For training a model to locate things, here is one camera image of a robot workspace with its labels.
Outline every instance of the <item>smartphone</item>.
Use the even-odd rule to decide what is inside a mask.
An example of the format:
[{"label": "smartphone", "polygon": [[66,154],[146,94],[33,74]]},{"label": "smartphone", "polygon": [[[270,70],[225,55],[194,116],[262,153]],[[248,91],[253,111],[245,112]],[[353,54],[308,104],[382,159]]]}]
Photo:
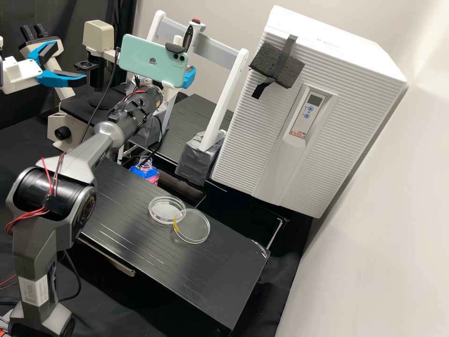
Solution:
[{"label": "smartphone", "polygon": [[165,46],[125,34],[118,65],[123,70],[137,73],[155,81],[167,81],[182,87],[188,55],[174,53]]}]

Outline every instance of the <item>black backdrop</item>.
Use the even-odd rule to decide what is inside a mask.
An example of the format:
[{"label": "black backdrop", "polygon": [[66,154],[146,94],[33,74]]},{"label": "black backdrop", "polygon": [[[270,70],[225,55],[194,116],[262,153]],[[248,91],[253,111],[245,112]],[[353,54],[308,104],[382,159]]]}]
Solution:
[{"label": "black backdrop", "polygon": [[[42,23],[51,35],[59,36],[64,52],[58,56],[61,68],[75,72],[73,64],[87,58],[82,45],[84,22],[100,19],[114,25],[121,41],[132,32],[136,0],[0,0],[0,35],[3,36],[3,57],[22,60],[18,46],[23,43],[19,27]],[[115,82],[120,83],[118,72]],[[81,88],[79,92],[89,90]],[[5,95],[0,92],[0,129],[18,123],[41,112],[53,112],[58,97],[53,89],[35,86]]]}]

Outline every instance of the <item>robotic arm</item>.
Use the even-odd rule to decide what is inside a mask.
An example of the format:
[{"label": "robotic arm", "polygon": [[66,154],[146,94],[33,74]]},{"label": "robotic arm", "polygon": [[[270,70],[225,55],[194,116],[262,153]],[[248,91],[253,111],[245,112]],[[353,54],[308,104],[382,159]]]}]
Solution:
[{"label": "robotic arm", "polygon": [[[95,206],[93,171],[111,149],[136,134],[163,100],[161,90],[145,86],[127,95],[95,126],[95,135],[68,152],[23,171],[6,200],[16,219],[44,207],[38,217],[22,218],[14,227],[13,254],[21,301],[10,316],[12,336],[70,336],[75,321],[58,301],[56,253],[70,248]],[[57,173],[54,183],[46,170]],[[57,193],[49,193],[51,188]]]}]

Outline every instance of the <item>yellow tape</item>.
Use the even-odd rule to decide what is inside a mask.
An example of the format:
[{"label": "yellow tape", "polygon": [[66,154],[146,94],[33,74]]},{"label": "yellow tape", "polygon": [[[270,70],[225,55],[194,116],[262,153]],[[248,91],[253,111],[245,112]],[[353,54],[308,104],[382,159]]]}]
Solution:
[{"label": "yellow tape", "polygon": [[178,225],[176,224],[176,217],[173,219],[173,228],[175,229],[176,232],[179,232]]}]

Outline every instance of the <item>petri dish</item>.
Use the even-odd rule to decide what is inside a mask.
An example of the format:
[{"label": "petri dish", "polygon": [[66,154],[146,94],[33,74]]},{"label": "petri dish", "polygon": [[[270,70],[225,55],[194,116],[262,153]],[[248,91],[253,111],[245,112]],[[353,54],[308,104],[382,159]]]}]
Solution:
[{"label": "petri dish", "polygon": [[181,221],[186,209],[184,203],[177,197],[159,196],[155,197],[148,205],[148,212],[158,223],[172,225],[173,220]]},{"label": "petri dish", "polygon": [[173,229],[185,242],[197,244],[206,241],[210,223],[199,210],[187,208],[181,211],[181,218],[173,222]]}]

